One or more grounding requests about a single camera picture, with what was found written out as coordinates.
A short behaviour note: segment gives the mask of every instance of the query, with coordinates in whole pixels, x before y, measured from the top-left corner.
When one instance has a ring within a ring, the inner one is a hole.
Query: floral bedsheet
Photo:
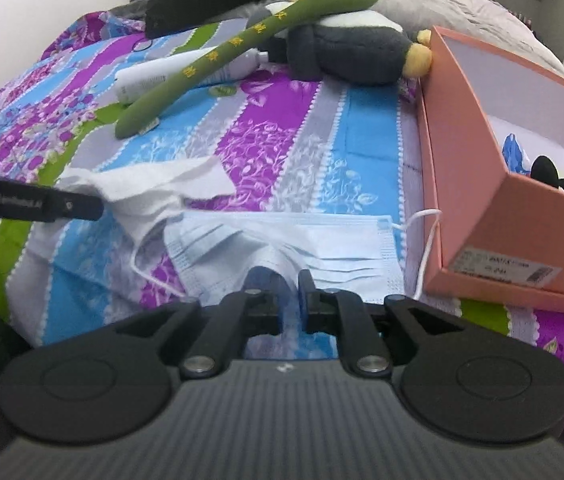
[[[112,91],[116,70],[213,46],[243,26],[231,20],[147,40],[141,22],[106,12],[81,18],[0,90],[0,176],[53,185],[69,164],[105,171],[215,153],[238,192],[195,207],[389,214],[399,221],[423,208],[415,113],[393,87],[293,81],[283,67],[266,65],[239,84],[188,92],[145,136],[115,139],[123,110]],[[409,231],[408,243],[400,240],[407,288],[422,240],[421,226]],[[129,272],[130,251],[110,212],[98,222],[2,220],[0,316],[40,345],[169,301],[166,291]],[[138,264],[181,288],[161,237],[144,245]],[[564,314],[426,299],[564,361]],[[295,339],[291,350],[300,358],[331,356],[323,343]]]

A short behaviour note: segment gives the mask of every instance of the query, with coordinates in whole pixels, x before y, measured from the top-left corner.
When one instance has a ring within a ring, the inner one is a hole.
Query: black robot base
[[[299,276],[339,358],[242,358],[273,295],[183,300],[26,352],[0,375],[0,480],[564,480],[564,365],[403,296]]]

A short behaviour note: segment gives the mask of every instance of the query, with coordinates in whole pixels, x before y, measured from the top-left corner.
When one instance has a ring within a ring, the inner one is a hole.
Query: white ear loop
[[[417,282],[415,283],[415,294],[413,294],[413,299],[418,301],[422,297],[422,291],[424,289],[424,274],[426,272],[426,264],[428,263],[428,257],[431,254],[431,249],[433,248],[433,240],[435,238],[435,231],[437,229],[437,224],[440,222],[440,217],[442,216],[442,211],[440,209],[422,209],[413,213],[411,218],[409,218],[404,225],[393,224],[395,229],[400,231],[406,231],[414,220],[422,218],[424,216],[435,215],[435,220],[433,226],[428,233],[428,238],[426,240],[426,245],[424,247],[424,253],[422,254],[422,260],[419,263],[419,269],[417,270]]]
[[[184,296],[186,296],[184,292],[180,290],[175,290],[175,288],[173,288],[171,285],[161,282],[157,278],[153,278],[152,275],[150,275],[148,272],[144,272],[143,270],[140,270],[136,266],[137,251],[139,251],[139,248],[141,246],[142,246],[142,242],[138,243],[137,245],[134,244],[133,251],[131,251],[131,258],[129,262],[129,267],[131,267],[131,270],[135,272],[138,276],[144,278],[147,282],[151,282],[153,283],[153,285],[157,285],[159,286],[159,288],[163,288],[164,290],[170,292],[171,294],[174,294],[178,298],[183,298]]]

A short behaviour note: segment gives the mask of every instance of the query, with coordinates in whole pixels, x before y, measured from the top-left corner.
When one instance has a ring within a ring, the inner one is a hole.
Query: penguin plush toy
[[[284,12],[291,3],[262,6],[247,26]],[[428,73],[433,57],[430,38],[429,30],[409,36],[379,12],[361,10],[291,28],[264,41],[259,49],[268,51],[271,62],[287,63],[297,80],[319,81],[329,74],[359,85],[386,85],[402,76]]]
[[[535,159],[530,168],[530,177],[548,186],[564,190],[564,173],[558,171],[553,161],[545,155],[540,155]]]

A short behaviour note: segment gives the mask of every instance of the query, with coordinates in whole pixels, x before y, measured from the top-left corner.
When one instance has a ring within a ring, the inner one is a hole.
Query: pink shoe box
[[[424,203],[442,219],[425,290],[564,312],[564,192],[511,173],[501,153],[512,133],[531,162],[564,171],[564,79],[443,28],[431,49],[418,120]]]

